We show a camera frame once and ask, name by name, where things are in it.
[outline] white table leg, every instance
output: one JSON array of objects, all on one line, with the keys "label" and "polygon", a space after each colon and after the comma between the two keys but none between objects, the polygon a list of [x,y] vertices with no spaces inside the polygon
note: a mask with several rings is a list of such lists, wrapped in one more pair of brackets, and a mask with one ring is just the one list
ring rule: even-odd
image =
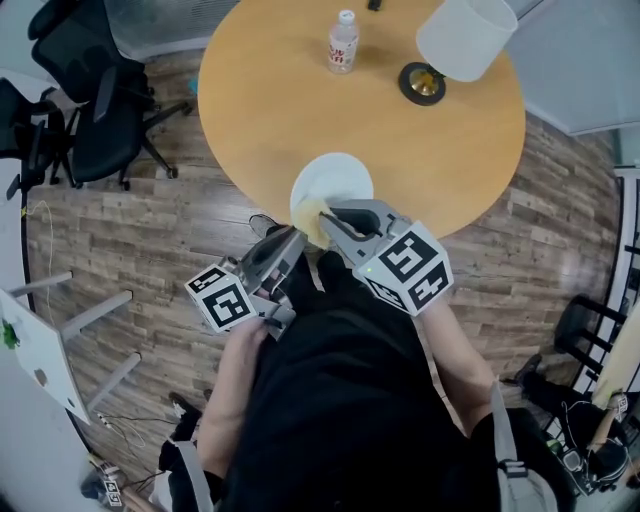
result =
[{"label": "white table leg", "polygon": [[98,405],[102,399],[107,396],[118,383],[124,379],[131,370],[140,362],[142,356],[140,352],[134,352],[127,360],[118,366],[113,373],[109,376],[106,382],[104,382],[93,394],[87,403],[87,410],[92,411],[96,405]]},{"label": "white table leg", "polygon": [[80,332],[80,329],[86,327],[91,322],[94,322],[98,318],[113,311],[117,307],[126,304],[131,300],[132,297],[133,294],[129,290],[127,290],[126,292],[119,293],[118,295],[105,300],[104,302],[92,307],[91,309],[87,309],[84,313],[80,313],[78,316],[72,318],[60,328],[62,340],[67,341],[70,338],[73,338]]},{"label": "white table leg", "polygon": [[46,279],[41,279],[40,281],[35,281],[33,283],[26,284],[19,288],[15,288],[13,290],[10,290],[8,293],[13,295],[14,297],[21,297],[22,295],[31,293],[33,290],[37,290],[38,288],[46,288],[47,286],[68,281],[72,277],[73,277],[73,274],[71,272],[65,272],[64,274],[58,274],[57,276],[47,277]]}]

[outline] black shirt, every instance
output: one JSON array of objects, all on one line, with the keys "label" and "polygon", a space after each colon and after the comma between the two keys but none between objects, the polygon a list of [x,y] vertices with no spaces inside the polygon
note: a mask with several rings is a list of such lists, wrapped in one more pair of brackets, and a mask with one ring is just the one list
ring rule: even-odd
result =
[{"label": "black shirt", "polygon": [[[268,347],[222,510],[499,508],[491,416],[467,439],[410,320],[373,318],[321,311]],[[520,459],[547,479],[560,511],[572,510],[567,476],[535,420],[525,410],[510,417]]]}]

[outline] black office chair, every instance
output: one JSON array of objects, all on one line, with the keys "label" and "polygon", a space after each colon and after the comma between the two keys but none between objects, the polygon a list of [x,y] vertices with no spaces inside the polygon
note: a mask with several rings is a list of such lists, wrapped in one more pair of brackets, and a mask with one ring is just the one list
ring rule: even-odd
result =
[{"label": "black office chair", "polygon": [[[41,120],[31,122],[35,116],[47,116],[47,124]],[[71,126],[65,127],[64,116],[51,101],[31,103],[9,80],[0,78],[0,158],[22,160],[21,173],[7,190],[10,200],[20,190],[28,192],[44,183],[45,170],[53,164],[52,183],[60,164],[73,185],[67,152],[73,138]]]},{"label": "black office chair", "polygon": [[167,173],[177,176],[153,147],[146,132],[168,117],[192,107],[182,102],[158,111],[147,85],[144,64],[123,57],[113,40],[103,0],[49,0],[29,25],[36,40],[31,55],[60,84],[80,108],[71,171],[78,188],[83,182],[106,178],[119,171],[125,181],[127,166],[144,147]]}]

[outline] shoe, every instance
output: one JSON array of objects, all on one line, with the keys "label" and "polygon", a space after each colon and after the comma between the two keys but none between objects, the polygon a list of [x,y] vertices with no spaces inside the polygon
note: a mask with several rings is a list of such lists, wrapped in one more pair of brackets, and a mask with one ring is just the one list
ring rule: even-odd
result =
[{"label": "shoe", "polygon": [[507,384],[509,386],[518,386],[520,388],[524,387],[524,378],[530,374],[535,373],[542,362],[542,356],[540,354],[532,355],[524,366],[520,368],[516,374],[511,379],[503,379],[503,384]]},{"label": "shoe", "polygon": [[198,408],[191,405],[186,398],[173,391],[169,393],[169,400],[173,405],[173,412],[178,419],[181,419],[185,414],[197,414],[200,415]]},{"label": "shoe", "polygon": [[277,227],[279,224],[271,217],[259,214],[251,216],[249,219],[249,226],[258,238],[262,240],[263,238],[267,238],[267,231],[269,231],[269,229]]}]

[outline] table top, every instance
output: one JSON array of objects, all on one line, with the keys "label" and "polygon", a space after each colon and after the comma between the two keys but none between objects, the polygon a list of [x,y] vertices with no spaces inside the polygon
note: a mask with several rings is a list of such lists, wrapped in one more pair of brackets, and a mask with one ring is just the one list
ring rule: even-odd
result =
[{"label": "table top", "polygon": [[[345,152],[369,169],[375,196],[440,237],[485,212],[511,180],[525,113],[506,53],[477,82],[447,80],[435,106],[407,100],[402,68],[422,57],[416,31],[439,0],[242,0],[216,29],[198,84],[200,119],[220,166],[280,222],[300,171]],[[341,9],[360,26],[354,70],[327,68]]]},{"label": "table top", "polygon": [[636,302],[627,321],[615,339],[609,357],[598,377],[591,402],[605,409],[611,394],[619,389],[627,391],[640,366],[640,302]]},{"label": "table top", "polygon": [[67,362],[60,332],[18,299],[0,289],[0,318],[11,324],[20,341],[20,366],[60,405],[90,423],[89,413]]}]

